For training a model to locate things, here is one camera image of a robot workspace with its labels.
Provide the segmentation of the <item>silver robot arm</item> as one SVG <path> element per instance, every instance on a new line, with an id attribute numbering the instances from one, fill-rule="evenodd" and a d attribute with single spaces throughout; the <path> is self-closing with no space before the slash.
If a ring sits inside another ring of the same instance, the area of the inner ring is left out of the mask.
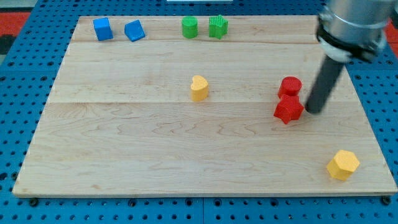
<path id="1" fill-rule="evenodd" d="M 370 62 L 387 44 L 389 19 L 397 19 L 396 0 L 329 0 L 318 15 L 317 39 L 337 62 Z"/>

